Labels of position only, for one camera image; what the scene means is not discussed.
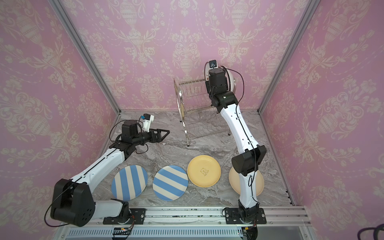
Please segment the white floral plate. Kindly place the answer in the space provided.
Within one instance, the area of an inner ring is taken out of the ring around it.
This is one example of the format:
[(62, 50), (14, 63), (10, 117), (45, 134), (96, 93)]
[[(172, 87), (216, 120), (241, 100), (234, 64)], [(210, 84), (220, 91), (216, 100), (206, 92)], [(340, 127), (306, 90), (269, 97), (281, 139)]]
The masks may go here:
[(228, 73), (228, 80), (229, 80), (229, 90), (233, 92), (234, 94), (236, 93), (236, 79), (233, 76), (233, 72), (229, 69), (227, 69)]

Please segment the silver metal dish rack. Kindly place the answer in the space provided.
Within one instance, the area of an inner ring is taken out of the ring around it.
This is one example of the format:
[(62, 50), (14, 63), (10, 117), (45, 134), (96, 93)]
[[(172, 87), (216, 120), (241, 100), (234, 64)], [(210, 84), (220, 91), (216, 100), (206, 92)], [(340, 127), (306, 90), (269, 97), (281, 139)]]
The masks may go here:
[(231, 131), (226, 121), (211, 106), (206, 81), (174, 79), (180, 122), (183, 125), (187, 146), (192, 140)]

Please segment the yellow plate with bear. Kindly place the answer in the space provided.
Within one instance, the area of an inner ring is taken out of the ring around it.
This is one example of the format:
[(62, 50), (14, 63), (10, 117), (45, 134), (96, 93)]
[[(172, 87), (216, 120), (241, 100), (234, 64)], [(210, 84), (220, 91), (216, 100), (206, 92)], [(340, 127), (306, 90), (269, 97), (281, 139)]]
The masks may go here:
[(221, 166), (211, 156), (200, 155), (193, 158), (187, 168), (189, 180), (196, 186), (208, 188), (214, 186), (221, 177)]

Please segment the beige plain plate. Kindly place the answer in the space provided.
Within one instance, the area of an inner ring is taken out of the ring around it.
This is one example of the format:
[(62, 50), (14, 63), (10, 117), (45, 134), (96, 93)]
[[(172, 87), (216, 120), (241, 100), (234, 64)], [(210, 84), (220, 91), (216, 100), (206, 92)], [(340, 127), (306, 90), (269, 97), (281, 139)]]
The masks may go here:
[[(241, 194), (240, 177), (233, 167), (229, 171), (229, 181), (233, 190), (240, 195)], [(256, 196), (259, 196), (263, 192), (264, 186), (265, 186), (264, 177), (262, 173), (258, 170), (256, 173), (256, 187), (255, 187)]]

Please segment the red rimmed white plate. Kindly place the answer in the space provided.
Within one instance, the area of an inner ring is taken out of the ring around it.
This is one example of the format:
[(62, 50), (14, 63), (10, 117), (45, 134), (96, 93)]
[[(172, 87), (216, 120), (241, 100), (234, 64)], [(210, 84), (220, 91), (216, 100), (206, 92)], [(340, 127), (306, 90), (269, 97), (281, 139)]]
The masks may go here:
[(210, 69), (223, 69), (225, 71), (225, 76), (227, 78), (228, 82), (228, 88), (229, 91), (235, 93), (236, 92), (236, 80), (232, 74), (231, 71), (228, 70), (228, 68), (224, 65), (218, 65), (217, 63), (211, 64), (210, 62), (206, 62), (205, 64), (205, 69), (204, 69), (204, 76), (205, 76), (205, 84), (206, 84), (206, 89), (209, 90), (209, 70)]

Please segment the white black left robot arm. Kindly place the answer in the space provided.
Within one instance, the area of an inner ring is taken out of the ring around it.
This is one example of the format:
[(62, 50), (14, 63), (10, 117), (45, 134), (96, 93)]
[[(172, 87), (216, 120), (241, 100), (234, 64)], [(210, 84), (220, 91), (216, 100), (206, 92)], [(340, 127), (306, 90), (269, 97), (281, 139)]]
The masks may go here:
[(170, 131), (151, 129), (146, 120), (125, 120), (122, 124), (122, 133), (98, 160), (71, 179), (61, 179), (55, 184), (53, 200), (45, 217), (60, 221), (63, 226), (77, 227), (83, 227), (94, 219), (104, 219), (110, 224), (135, 223), (127, 201), (95, 201), (93, 191), (137, 150), (137, 146), (160, 143)]

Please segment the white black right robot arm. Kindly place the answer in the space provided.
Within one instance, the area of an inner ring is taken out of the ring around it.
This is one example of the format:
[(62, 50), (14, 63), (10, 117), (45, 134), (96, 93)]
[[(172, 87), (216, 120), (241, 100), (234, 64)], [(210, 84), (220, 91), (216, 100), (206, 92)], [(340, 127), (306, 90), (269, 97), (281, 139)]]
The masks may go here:
[(267, 149), (253, 137), (241, 114), (240, 100), (231, 91), (231, 71), (225, 67), (217, 67), (215, 62), (208, 63), (204, 70), (206, 89), (211, 106), (217, 109), (229, 126), (239, 152), (232, 158), (241, 189), (238, 215), (242, 222), (256, 224), (263, 214), (257, 200), (256, 177)]

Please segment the blue striped plate centre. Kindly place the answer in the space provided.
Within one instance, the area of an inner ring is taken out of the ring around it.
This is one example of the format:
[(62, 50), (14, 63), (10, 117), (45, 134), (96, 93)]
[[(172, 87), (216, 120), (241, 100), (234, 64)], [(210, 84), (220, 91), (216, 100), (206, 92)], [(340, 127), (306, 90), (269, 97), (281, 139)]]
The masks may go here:
[(153, 180), (153, 190), (163, 201), (174, 201), (187, 190), (189, 180), (187, 173), (179, 166), (165, 166), (160, 169)]

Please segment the blue striped plate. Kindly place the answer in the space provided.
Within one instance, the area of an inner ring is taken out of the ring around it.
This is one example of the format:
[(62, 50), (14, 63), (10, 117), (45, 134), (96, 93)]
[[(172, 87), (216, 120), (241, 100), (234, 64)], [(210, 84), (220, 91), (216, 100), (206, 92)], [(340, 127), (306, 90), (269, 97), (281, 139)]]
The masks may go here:
[(153, 180), (153, 190), (163, 201), (174, 201), (187, 190), (189, 180), (187, 173), (179, 166), (165, 166), (160, 169)]
[(111, 184), (111, 191), (116, 199), (130, 201), (144, 191), (147, 183), (147, 171), (139, 165), (131, 165), (121, 169), (115, 175)]

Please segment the blue striped plate left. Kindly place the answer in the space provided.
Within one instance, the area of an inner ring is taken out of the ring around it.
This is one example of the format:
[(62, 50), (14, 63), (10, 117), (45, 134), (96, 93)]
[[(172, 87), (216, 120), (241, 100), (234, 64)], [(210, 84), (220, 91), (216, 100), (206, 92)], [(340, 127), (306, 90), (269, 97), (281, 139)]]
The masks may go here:
[(131, 165), (121, 169), (115, 175), (111, 184), (111, 191), (116, 199), (130, 201), (144, 191), (147, 183), (147, 171), (139, 165)]

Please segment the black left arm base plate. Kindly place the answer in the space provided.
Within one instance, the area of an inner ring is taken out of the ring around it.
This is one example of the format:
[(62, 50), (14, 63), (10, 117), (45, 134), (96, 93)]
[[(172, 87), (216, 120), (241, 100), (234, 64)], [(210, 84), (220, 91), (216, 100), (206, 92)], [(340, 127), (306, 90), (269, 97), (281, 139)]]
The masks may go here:
[(122, 210), (117, 217), (104, 218), (104, 225), (142, 225), (146, 216), (145, 208), (128, 208)]

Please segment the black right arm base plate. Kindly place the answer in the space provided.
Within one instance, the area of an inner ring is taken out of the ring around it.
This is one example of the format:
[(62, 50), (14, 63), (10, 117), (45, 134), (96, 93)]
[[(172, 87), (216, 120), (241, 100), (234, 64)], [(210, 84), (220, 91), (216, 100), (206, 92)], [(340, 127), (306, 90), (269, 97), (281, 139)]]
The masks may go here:
[(251, 217), (251, 220), (242, 220), (238, 208), (225, 207), (222, 211), (222, 214), (225, 217), (227, 225), (265, 225), (267, 223), (266, 214), (262, 208), (257, 210), (256, 215)]

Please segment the aluminium corner post right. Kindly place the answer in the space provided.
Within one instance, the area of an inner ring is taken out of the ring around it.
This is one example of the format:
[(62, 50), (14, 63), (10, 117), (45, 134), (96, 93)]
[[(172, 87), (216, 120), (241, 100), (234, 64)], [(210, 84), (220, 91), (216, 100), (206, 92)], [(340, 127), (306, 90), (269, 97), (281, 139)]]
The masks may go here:
[(305, 8), (305, 11), (295, 29), (295, 31), (293, 32), (293, 35), (292, 35), (292, 38), (287, 46), (287, 49), (285, 50), (284, 54), (283, 54), (283, 57), (278, 65), (278, 68), (271, 80), (271, 83), (269, 85), (269, 87), (267, 88), (267, 91), (263, 97), (263, 100), (260, 104), (260, 107), (258, 109), (258, 113), (259, 115), (261, 115), (267, 108), (267, 105), (268, 105), (268, 102), (269, 100), (271, 99), (276, 87), (277, 87), (277, 84), (280, 80), (280, 78), (282, 77), (290, 59), (292, 58), (305, 30), (307, 29), (308, 27), (308, 24), (310, 23), (319, 3), (321, 1), (320, 0), (310, 0), (308, 1), (308, 4)]

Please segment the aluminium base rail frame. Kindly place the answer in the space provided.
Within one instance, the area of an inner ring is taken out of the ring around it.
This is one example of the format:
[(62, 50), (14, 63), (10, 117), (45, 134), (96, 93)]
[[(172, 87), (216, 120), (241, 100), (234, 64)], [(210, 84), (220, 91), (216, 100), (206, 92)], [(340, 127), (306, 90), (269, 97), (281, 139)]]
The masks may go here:
[(315, 240), (303, 207), (262, 207), (265, 225), (227, 225), (225, 207), (144, 207), (142, 225), (104, 225), (92, 220), (84, 227), (60, 227), (55, 240)]

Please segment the aluminium corner post left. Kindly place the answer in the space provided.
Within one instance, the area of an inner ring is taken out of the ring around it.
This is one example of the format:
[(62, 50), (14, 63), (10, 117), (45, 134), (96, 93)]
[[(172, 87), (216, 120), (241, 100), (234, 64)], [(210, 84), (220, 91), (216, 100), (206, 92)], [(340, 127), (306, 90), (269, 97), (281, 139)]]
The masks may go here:
[(108, 102), (110, 103), (112, 109), (114, 112), (119, 115), (121, 113), (121, 109), (113, 97), (112, 92), (110, 91), (108, 85), (106, 84), (105, 80), (103, 79), (103, 76), (101, 74), (101, 71), (98, 69), (95, 61), (92, 59), (90, 52), (88, 51), (84, 41), (82, 40), (79, 31), (76, 29), (75, 25), (73, 24), (72, 20), (70, 19), (67, 11), (64, 8), (64, 5), (58, 1), (58, 0), (48, 0), (51, 7), (53, 8), (54, 12), (56, 13), (58, 19), (64, 26), (66, 32), (68, 33), (69, 37), (71, 38), (72, 42), (74, 43), (74, 46), (78, 50), (79, 54), (81, 55), (83, 61), (87, 65), (90, 73), (95, 78), (96, 82), (98, 83), (100, 89), (102, 90), (103, 94), (107, 98)]

